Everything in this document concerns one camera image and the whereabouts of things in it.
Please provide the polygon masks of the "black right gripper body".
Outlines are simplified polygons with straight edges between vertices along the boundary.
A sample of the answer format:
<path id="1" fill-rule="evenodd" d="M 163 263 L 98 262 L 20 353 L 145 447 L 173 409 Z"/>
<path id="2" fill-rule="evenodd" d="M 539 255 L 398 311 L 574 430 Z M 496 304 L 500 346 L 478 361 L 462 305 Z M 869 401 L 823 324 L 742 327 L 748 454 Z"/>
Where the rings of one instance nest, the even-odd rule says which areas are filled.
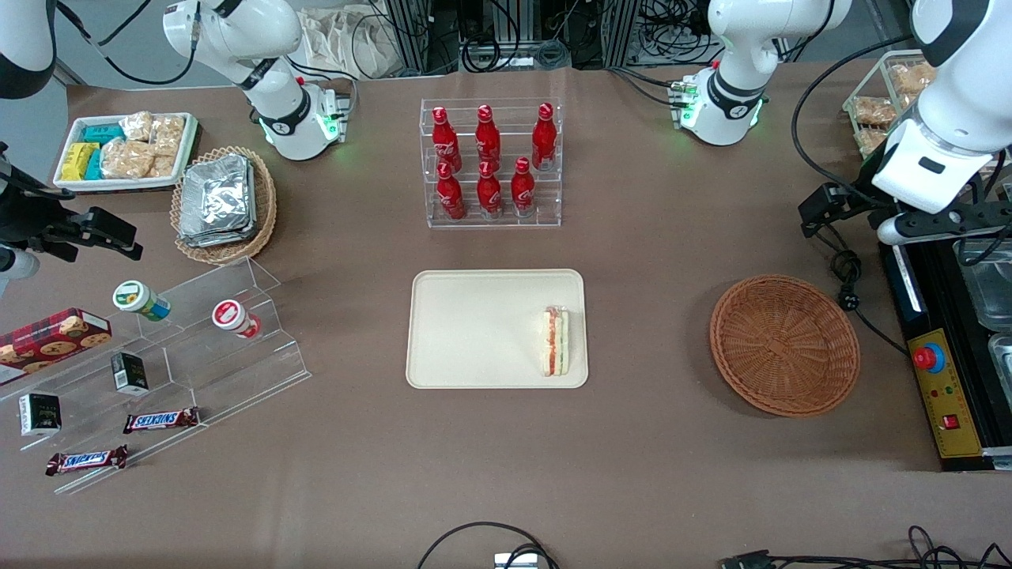
<path id="1" fill-rule="evenodd" d="M 74 220 L 78 213 L 62 205 L 69 195 L 53 194 L 15 175 L 4 175 L 2 182 L 3 245 L 47 253 L 64 262 L 75 262 L 78 248 L 92 245 Z"/>

